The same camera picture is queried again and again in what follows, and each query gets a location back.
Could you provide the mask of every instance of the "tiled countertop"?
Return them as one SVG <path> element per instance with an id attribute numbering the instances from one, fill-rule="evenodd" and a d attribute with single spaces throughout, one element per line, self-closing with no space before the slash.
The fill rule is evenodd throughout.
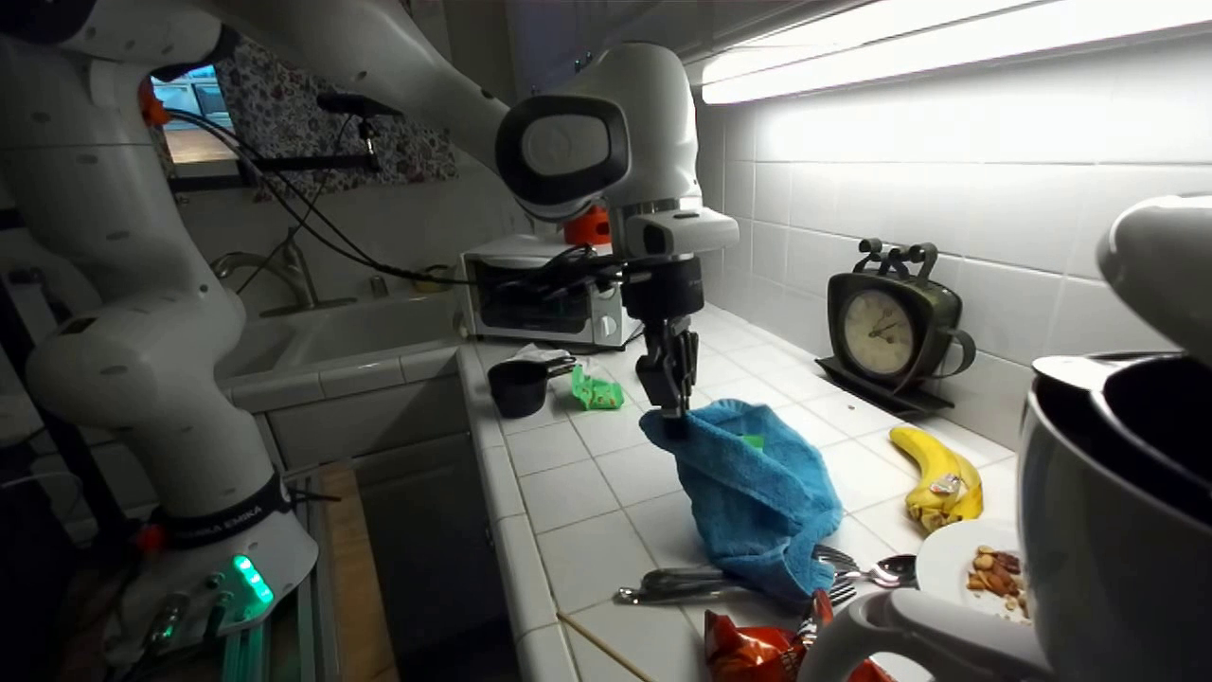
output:
<path id="1" fill-rule="evenodd" d="M 896 416 L 835 389 L 813 361 L 706 307 L 700 331 L 700 378 L 694 402 L 765 402 L 826 454 L 844 504 L 829 545 L 859 563 L 919 545 L 900 499 L 917 481 L 907 457 L 885 445 Z M 619 412 L 583 412 L 569 378 L 550 384 L 542 412 L 499 422 L 486 370 L 518 345 L 467 345 L 458 353 L 486 495 L 527 677 L 703 677 L 703 608 L 616 608 L 648 567 L 706 567 L 672 457 L 641 433 L 648 397 L 633 378 L 641 340 L 614 356 L 578 356 L 587 370 L 624 384 Z M 951 422 L 919 422 L 983 479 L 983 518 L 1013 518 L 1013 454 Z M 757 599 L 712 601 L 742 625 L 777 622 Z M 881 658 L 896 677 L 922 677 Z"/>

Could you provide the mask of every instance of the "clock face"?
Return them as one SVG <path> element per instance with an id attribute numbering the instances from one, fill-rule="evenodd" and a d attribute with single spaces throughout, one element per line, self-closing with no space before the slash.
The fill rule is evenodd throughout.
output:
<path id="1" fill-rule="evenodd" d="M 879 287 L 849 301 L 839 334 L 852 363 L 868 377 L 900 377 L 917 350 L 907 310 Z"/>

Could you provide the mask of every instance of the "fluorescent light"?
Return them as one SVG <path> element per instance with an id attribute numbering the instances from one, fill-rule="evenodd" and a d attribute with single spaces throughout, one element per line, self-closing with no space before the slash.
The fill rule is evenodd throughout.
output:
<path id="1" fill-rule="evenodd" d="M 879 0 L 727 44 L 700 87 L 749 101 L 1208 23 L 1208 0 Z"/>

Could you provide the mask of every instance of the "banana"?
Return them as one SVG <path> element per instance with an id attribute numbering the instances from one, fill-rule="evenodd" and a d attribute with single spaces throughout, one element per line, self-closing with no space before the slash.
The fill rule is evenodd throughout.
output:
<path id="1" fill-rule="evenodd" d="M 972 464 L 912 425 L 893 425 L 891 445 L 917 468 L 905 517 L 919 533 L 948 522 L 982 518 L 983 488 Z"/>

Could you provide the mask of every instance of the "blue plastic bag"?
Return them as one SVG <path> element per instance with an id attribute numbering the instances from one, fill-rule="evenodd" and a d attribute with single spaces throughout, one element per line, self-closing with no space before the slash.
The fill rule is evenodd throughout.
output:
<path id="1" fill-rule="evenodd" d="M 834 572 L 813 560 L 839 522 L 820 454 L 767 406 L 712 402 L 667 433 L 642 412 L 648 438 L 679 457 L 680 488 L 706 557 L 747 587 L 801 610 Z"/>

